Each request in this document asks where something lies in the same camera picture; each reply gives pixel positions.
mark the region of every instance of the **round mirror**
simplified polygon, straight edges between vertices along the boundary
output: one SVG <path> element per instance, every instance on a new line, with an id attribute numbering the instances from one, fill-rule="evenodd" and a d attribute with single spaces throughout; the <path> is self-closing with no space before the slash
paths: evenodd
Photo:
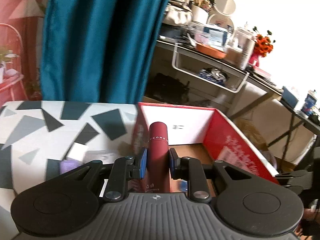
<path id="1" fill-rule="evenodd" d="M 234 0 L 214 0 L 214 3 L 217 12 L 223 15 L 233 14 L 236 10 L 236 3 Z"/>
<path id="2" fill-rule="evenodd" d="M 228 16 L 223 16 L 221 14 L 212 14 L 207 21 L 207 24 L 214 24 L 221 28 L 227 29 L 230 33 L 233 33 L 235 26 L 233 21 Z"/>

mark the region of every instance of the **orange tray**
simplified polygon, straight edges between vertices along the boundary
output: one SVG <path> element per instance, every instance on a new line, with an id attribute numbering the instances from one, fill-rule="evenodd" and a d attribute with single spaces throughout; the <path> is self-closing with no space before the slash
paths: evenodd
<path id="1" fill-rule="evenodd" d="M 227 54 L 221 50 L 210 47 L 209 45 L 205 45 L 202 43 L 197 43 L 196 49 L 206 55 L 209 55 L 214 58 L 223 59 Z"/>

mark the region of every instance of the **ribbed gray plate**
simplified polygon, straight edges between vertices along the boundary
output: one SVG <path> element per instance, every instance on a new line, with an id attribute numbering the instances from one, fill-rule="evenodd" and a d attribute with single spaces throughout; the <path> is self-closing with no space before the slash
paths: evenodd
<path id="1" fill-rule="evenodd" d="M 105 204 L 81 230 L 41 238 L 24 233 L 15 240 L 254 240 L 222 224 L 206 204 L 189 201 L 184 193 L 130 193 L 119 203 Z M 296 240 L 294 234 L 264 240 Z"/>

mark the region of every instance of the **teal curtain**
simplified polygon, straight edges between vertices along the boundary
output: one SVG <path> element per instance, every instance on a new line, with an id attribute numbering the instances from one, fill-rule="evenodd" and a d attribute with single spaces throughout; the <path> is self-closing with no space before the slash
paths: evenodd
<path id="1" fill-rule="evenodd" d="M 49 0 L 44 100 L 141 100 L 167 0 Z"/>

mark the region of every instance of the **potted plant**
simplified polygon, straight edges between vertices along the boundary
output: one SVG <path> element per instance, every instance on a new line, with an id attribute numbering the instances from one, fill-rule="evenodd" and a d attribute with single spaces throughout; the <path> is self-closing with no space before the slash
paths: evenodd
<path id="1" fill-rule="evenodd" d="M 268 34 L 266 36 L 261 35 L 256 26 L 253 28 L 253 31 L 257 33 L 257 36 L 256 44 L 249 59 L 249 63 L 259 67 L 259 57 L 266 57 L 267 54 L 273 50 L 273 43 L 276 41 L 273 40 L 273 42 L 271 42 L 270 36 L 272 35 L 272 32 L 269 30 L 267 31 Z"/>

